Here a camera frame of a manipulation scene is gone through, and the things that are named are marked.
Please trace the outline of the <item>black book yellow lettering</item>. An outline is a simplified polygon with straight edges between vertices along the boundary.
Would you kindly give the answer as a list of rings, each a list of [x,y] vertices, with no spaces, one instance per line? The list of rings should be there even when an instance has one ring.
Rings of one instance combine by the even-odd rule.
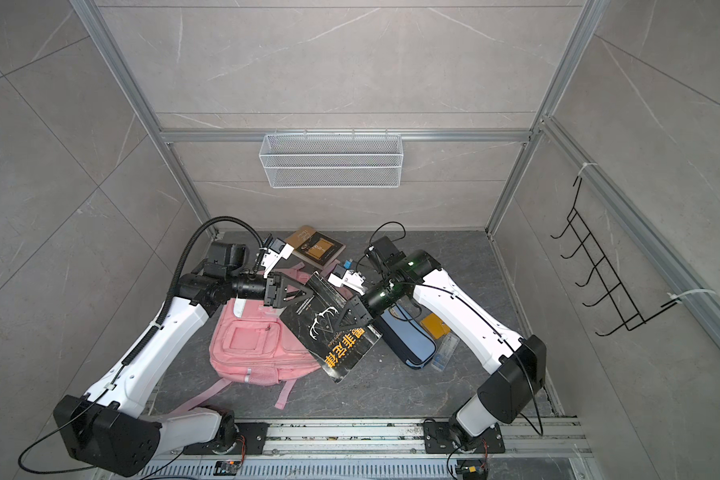
[[[336,333],[334,320],[348,299],[318,273],[312,274],[305,285],[314,291],[314,296],[286,307],[280,320],[333,382],[339,383],[375,346],[381,334],[371,323]]]

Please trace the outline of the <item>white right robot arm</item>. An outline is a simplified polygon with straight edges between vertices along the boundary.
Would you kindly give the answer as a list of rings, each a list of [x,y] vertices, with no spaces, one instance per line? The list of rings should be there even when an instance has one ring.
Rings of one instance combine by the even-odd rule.
[[[357,271],[342,266],[328,281],[355,294],[332,326],[340,330],[366,326],[403,297],[434,313],[480,361],[487,380],[449,419],[454,444],[467,448],[486,430],[510,424],[545,387],[547,347],[537,336],[524,337],[472,300],[429,253],[395,253],[376,266],[381,274],[367,284]]]

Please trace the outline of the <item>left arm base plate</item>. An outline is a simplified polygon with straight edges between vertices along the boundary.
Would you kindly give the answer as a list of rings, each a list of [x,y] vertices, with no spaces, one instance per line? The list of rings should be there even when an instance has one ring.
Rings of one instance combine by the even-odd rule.
[[[183,449],[185,455],[261,455],[269,424],[264,422],[235,423],[221,427],[211,441],[195,443]]]

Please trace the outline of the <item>pink school backpack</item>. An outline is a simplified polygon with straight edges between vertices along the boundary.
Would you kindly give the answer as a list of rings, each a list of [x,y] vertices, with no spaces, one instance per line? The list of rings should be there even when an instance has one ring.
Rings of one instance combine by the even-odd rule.
[[[209,346],[210,363],[219,380],[173,410],[183,414],[205,405],[233,383],[283,386],[275,407],[282,410],[298,379],[319,363],[280,320],[280,313],[261,300],[230,299],[221,311]]]

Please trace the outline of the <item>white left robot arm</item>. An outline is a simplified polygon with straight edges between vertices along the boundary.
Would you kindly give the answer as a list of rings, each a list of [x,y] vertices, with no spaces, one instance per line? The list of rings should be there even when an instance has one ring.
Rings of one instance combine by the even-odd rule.
[[[281,308],[307,290],[299,270],[261,275],[183,275],[145,332],[81,397],[65,396],[53,416],[71,458],[122,476],[141,471],[157,454],[196,446],[225,454],[242,441],[231,413],[204,407],[229,377],[174,412],[148,417],[146,402],[186,342],[218,309],[235,301]]]

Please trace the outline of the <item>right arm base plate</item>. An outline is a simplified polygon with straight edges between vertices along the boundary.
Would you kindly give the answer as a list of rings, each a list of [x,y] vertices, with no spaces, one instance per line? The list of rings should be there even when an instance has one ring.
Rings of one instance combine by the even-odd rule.
[[[489,455],[506,452],[498,425],[489,427],[480,436],[471,436],[454,422],[435,421],[432,418],[425,419],[421,427],[428,454],[446,454],[456,450],[467,454]]]

